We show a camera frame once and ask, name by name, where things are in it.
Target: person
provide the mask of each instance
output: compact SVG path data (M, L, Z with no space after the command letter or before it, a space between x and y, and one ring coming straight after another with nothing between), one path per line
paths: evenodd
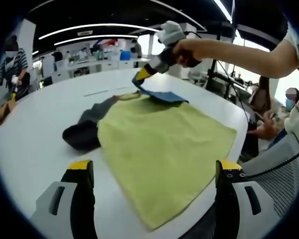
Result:
M261 76L259 78L259 86L249 99L249 107L260 115L271 109L268 77Z
M134 44L134 47L132 47L132 48L134 48L132 50L132 52L137 54L137 58L141 58L142 57L142 47L141 47L141 45L138 43L138 41L136 39L133 39L132 43Z
M217 59L269 78L282 78L299 68L299 36L290 24L285 38L271 52L234 45L211 39L183 39L173 48L177 63L187 67L181 50L192 52L196 60ZM299 140L299 101L284 122L287 133L294 133Z
M296 97L293 100L286 98L286 107L281 106L276 109L266 111L263 116L263 121L259 123L257 129L247 132L246 141L251 140L258 146L256 153L261 153L268 149L271 143L274 140L277 140L277 135L286 134L284 121L290 116L291 110L299 101L299 90L296 88L293 89L296 91ZM253 137L256 137L258 142L251 139Z
M67 58L67 59L70 59L70 58L71 58L70 51L67 51L67 52L66 52L66 58Z
M5 79L9 92L12 92L14 84L20 88L29 84L30 75L26 71L28 63L25 51L19 48L15 35L5 43L4 50L5 59L0 66L0 86Z
M54 62L63 60L63 54L59 50L53 52L52 56L54 57Z

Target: white glove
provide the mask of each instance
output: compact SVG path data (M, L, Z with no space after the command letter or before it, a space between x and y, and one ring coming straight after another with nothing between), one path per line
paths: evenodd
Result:
M19 80L18 76L13 75L12 79L11 79L11 82L12 82L12 84L16 85L18 83L18 80Z

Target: blue container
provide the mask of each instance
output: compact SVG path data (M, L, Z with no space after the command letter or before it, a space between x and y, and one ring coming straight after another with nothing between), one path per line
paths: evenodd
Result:
M122 51L120 55L121 61L129 61L131 59L131 52L130 51Z

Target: face mask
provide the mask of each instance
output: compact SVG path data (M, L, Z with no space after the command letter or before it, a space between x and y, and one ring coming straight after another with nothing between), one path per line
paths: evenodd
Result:
M289 100L289 99L286 99L286 109L287 111L291 111L294 107L294 101L293 100Z
M15 57L17 53L18 53L17 51L6 51L6 52L5 52L5 55L6 55L7 57L12 58L12 57Z

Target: black cable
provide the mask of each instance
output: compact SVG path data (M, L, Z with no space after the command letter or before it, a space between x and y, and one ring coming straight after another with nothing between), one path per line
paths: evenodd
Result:
M196 32L193 32L193 31L184 31L184 33L185 33L186 36L188 34L190 34L190 33L194 33L196 36L198 36L199 38L201 38L200 35L198 35Z
M193 31L185 31L184 33L185 33L185 35L188 35L189 33L194 33L196 36L198 36L199 38L201 38L200 35L198 35L196 32L193 32ZM233 86L233 88L234 88L234 91L235 91L235 93L236 93L236 95L237 95L237 97L238 97L238 100L239 100L239 102L240 102L240 104L241 104L241 107L242 107L242 109L243 109L243 111L244 111L244 113L245 113L245 116L246 116L246 119L247 119L247 123L249 123L249 119L248 119L247 113L246 113L245 108L244 108L244 106L243 106L243 103L242 103L242 101L241 101L241 99L240 99L240 97L239 97L239 95L238 95L238 93L237 93L237 91L236 91L236 88L235 88L235 86L234 86L234 83L230 80L230 77L229 77L227 71L225 70L224 66L223 66L218 60L217 60L217 62L220 64L220 66L221 66L221 67L223 68L223 70L225 71L225 73L226 73L226 75L227 75L227 77L228 77L228 83L229 83L229 84L232 84L232 86Z
M230 80L229 75L228 75L227 71L225 70L225 68L223 67L223 65L222 65L218 60L217 60L217 62L219 63L219 65L220 65L220 66L223 68L223 70L225 71L225 73L226 73L226 75L227 75L227 78L228 78L228 83L233 85L233 89L234 89L234 91L235 91L235 93L236 93L236 95L237 95L237 97L238 97L238 100L239 100L239 102L240 102L240 104L241 104L241 107L242 107L242 109L243 109L243 111L244 111L244 113L245 113L245 116L246 116L246 119L247 119L247 123L249 123L249 119L248 119L247 113L246 113L245 108L244 108L244 106L243 106L243 103L242 103L242 101L241 101L241 99L240 99L240 97L239 97L239 95L238 95L238 93L237 93L237 91L236 91L236 89L235 89L234 83Z
M298 157L299 157L299 153L297 153L295 156L291 157L290 159L288 159L287 161L285 161L285 162L282 163L282 164L279 164L279 165L277 165L277 166L275 166L275 167L273 167L273 168L271 168L271 169L268 169L268 170L266 170L266 171L264 171L264 172L261 172L261 173L257 173L257 174L248 176L248 178L254 178L254 177L258 177L258 176L261 176L261 175L270 173L270 172L272 172L272 171L274 171L274 170L276 170L276 169L278 169L278 168L281 168L281 167L285 166L286 164L288 164L288 163L294 161L294 160L297 159Z

